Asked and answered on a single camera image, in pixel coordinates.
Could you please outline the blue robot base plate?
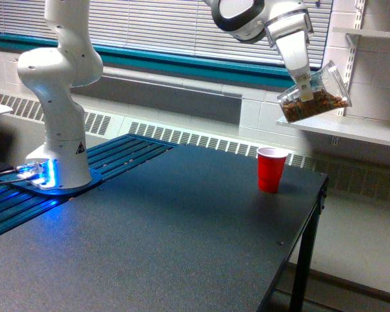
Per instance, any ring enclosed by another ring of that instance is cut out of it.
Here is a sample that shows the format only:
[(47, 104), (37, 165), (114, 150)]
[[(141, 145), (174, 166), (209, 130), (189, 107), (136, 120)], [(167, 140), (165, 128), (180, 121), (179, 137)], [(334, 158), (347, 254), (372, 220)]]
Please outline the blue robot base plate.
[(53, 189), (41, 189), (28, 181), (20, 181), (10, 183), (12, 187), (20, 190), (24, 190), (33, 194), (39, 194), (43, 196), (56, 196), (56, 197), (67, 197), (67, 196), (78, 196), (90, 189), (97, 187), (102, 183), (102, 175), (94, 169), (90, 169), (91, 182), (88, 184), (77, 187), (77, 188), (53, 188)]

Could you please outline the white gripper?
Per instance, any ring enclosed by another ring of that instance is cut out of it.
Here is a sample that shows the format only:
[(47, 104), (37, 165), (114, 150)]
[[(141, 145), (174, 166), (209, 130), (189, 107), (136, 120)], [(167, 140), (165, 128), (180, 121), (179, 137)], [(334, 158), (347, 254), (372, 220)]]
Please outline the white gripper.
[(307, 44), (313, 27), (308, 9), (271, 8), (265, 30), (270, 47), (278, 50), (289, 74), (295, 77), (300, 99), (312, 100)]

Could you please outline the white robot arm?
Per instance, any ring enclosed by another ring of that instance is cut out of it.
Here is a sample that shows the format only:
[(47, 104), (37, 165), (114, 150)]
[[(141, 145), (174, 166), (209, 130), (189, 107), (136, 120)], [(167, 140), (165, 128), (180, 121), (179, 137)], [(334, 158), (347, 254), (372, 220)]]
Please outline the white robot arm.
[[(307, 45), (313, 26), (303, 1), (208, 1), (215, 25), (242, 43), (267, 38), (281, 55), (302, 99), (311, 99)], [(103, 62), (89, 35), (88, 1), (46, 1), (45, 22), (57, 47), (24, 52), (18, 60), (22, 83), (38, 98), (45, 123), (44, 143), (18, 168), (20, 179), (44, 191), (65, 192), (91, 184), (85, 112), (72, 88), (97, 82)]]

